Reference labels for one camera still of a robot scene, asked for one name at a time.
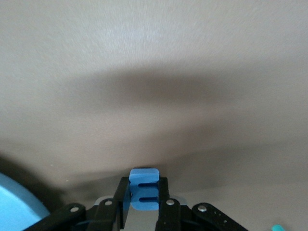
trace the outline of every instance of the gray surface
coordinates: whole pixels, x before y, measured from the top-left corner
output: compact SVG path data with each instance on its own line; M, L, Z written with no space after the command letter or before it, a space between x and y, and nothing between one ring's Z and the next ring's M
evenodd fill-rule
M306 1L1 1L1 171L89 206L158 167L191 205L306 230L307 26Z

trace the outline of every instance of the blue block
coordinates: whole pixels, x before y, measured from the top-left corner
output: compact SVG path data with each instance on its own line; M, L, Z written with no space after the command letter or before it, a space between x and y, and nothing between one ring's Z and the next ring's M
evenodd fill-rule
M274 225L271 228L272 231L284 231L284 228L281 225Z
M130 171L131 205L136 210L158 210L159 171L156 168L135 168Z

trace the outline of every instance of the blue plastic object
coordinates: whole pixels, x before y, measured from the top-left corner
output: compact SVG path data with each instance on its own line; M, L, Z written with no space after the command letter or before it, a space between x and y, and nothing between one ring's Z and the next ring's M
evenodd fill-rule
M281 225L274 225L271 228L272 231L285 231L284 228Z
M135 168L130 171L131 205L136 210L158 210L159 171L156 168Z
M21 231L49 215L26 188L0 173L0 231Z

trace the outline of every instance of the blue round object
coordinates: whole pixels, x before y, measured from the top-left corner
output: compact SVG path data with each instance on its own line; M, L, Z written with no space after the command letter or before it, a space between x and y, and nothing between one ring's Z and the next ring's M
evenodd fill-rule
M31 192L0 173L0 231L22 231L48 215Z

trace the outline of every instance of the screw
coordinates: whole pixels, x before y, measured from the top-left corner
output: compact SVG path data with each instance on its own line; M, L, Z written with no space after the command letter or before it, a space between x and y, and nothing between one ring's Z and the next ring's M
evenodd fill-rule
M169 200L166 201L166 204L167 205L174 205L174 200L169 199Z
M112 205L112 201L106 201L105 205Z
M205 207L204 205L199 205L199 206L198 206L198 210L199 210L200 212L206 212L206 211L207 211L207 209L206 209L206 207Z
M71 208L71 213L75 213L75 212L77 212L79 210L79 208L78 207L72 207Z

